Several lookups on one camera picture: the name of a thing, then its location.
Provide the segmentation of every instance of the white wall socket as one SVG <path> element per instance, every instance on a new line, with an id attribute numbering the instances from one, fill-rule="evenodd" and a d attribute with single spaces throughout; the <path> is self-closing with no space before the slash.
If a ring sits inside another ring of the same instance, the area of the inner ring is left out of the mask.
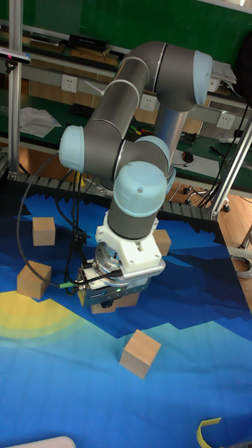
<path id="1" fill-rule="evenodd" d="M 62 75 L 62 90 L 67 92 L 77 92 L 77 81 L 78 78 L 70 75 Z"/>
<path id="2" fill-rule="evenodd" d="M 153 112 L 155 110 L 156 101 L 157 98 L 153 95 L 146 95 L 145 93 L 143 93 L 139 108 L 143 109 L 143 111 Z"/>
<path id="3" fill-rule="evenodd" d="M 221 112 L 220 118 L 218 119 L 217 127 L 222 127 L 222 129 L 231 129 L 232 124 L 235 121 L 235 115 L 230 113 Z"/>

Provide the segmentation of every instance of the wall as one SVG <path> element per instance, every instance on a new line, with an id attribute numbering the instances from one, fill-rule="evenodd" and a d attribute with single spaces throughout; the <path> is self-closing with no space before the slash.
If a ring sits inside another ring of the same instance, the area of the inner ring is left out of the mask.
<path id="1" fill-rule="evenodd" d="M 8 19 L 8 0 L 0 18 Z M 24 0 L 24 23 L 124 48 L 161 40 L 233 63 L 252 15 L 196 0 Z"/>

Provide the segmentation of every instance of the blue mat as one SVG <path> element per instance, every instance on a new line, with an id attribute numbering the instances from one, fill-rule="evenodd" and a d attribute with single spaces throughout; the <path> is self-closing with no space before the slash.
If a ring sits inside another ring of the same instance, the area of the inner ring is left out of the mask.
<path id="1" fill-rule="evenodd" d="M 24 252 L 60 282 L 70 226 L 51 197 L 31 196 L 26 206 Z M 60 206 L 70 217 L 71 201 Z M 81 203 L 87 258 L 104 212 Z M 32 246 L 32 216 L 54 217 L 54 247 Z M 165 272 L 136 307 L 102 315 L 53 287 L 40 302 L 10 293 L 23 267 L 15 224 L 0 218 L 0 447 L 68 435 L 81 448 L 196 448 L 200 421 L 215 417 L 220 423 L 202 430 L 210 445 L 252 437 L 251 313 L 227 249 L 204 221 L 200 231 L 160 221 L 172 241 Z M 78 267 L 73 258 L 72 276 Z M 144 380 L 119 364 L 137 328 L 162 345 Z"/>

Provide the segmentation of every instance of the robotic arm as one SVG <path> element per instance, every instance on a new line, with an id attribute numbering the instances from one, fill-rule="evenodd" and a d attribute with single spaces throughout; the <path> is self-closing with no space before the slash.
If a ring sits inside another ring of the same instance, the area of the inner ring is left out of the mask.
<path id="1" fill-rule="evenodd" d="M 212 58 L 198 51 L 140 45 L 122 61 L 85 128 L 65 130 L 61 163 L 114 182 L 111 207 L 97 228 L 95 258 L 79 271 L 83 305 L 141 291 L 165 268 L 153 237 L 156 215 L 174 181 L 171 162 L 187 113 L 205 102 L 211 66 Z M 124 137 L 144 88 L 160 102 L 155 136 L 133 143 Z"/>

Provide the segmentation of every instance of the light blue joint cap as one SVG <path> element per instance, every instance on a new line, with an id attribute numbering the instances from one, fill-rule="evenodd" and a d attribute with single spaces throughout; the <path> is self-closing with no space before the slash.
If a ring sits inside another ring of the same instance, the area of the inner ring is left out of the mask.
<path id="1" fill-rule="evenodd" d="M 167 171 L 169 171 L 169 148 L 163 140 L 161 140 L 159 137 L 156 137 L 154 135 L 146 135 L 145 137 L 140 137 L 140 139 L 137 139 L 135 141 L 135 143 L 137 143 L 138 141 L 149 141 L 150 143 L 153 143 L 154 145 L 158 146 L 158 148 L 161 149 L 161 151 L 164 153 L 164 155 L 167 158 L 167 162 L 168 162 Z"/>
<path id="2" fill-rule="evenodd" d="M 168 195 L 169 191 L 170 191 L 171 188 L 172 188 L 172 184 L 173 184 L 173 182 L 175 181 L 175 177 L 176 177 L 176 169 L 173 167 L 172 175 L 171 175 L 170 179 L 169 179 L 168 182 L 167 182 L 167 190 L 166 190 L 166 194 L 167 194 L 167 195 Z"/>
<path id="3" fill-rule="evenodd" d="M 198 105 L 204 104 L 209 89 L 213 59 L 196 50 L 193 57 L 193 90 Z"/>
<path id="4" fill-rule="evenodd" d="M 63 167 L 80 173 L 84 170 L 84 131 L 82 126 L 68 126 L 59 144 L 59 160 Z"/>
<path id="5" fill-rule="evenodd" d="M 167 180 L 161 169 L 148 162 L 130 162 L 119 171 L 113 196 L 125 214 L 145 218 L 162 206 L 166 189 Z"/>

